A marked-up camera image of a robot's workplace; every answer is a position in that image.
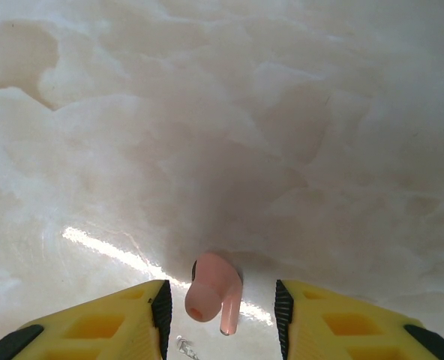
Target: white marble floor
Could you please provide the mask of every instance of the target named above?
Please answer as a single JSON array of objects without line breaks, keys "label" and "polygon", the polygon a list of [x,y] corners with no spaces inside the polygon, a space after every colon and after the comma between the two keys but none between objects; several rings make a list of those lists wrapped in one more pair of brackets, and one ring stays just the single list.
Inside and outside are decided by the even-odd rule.
[{"label": "white marble floor", "polygon": [[152,278],[172,360],[279,359],[276,278],[444,336],[444,0],[0,0],[0,337]]}]

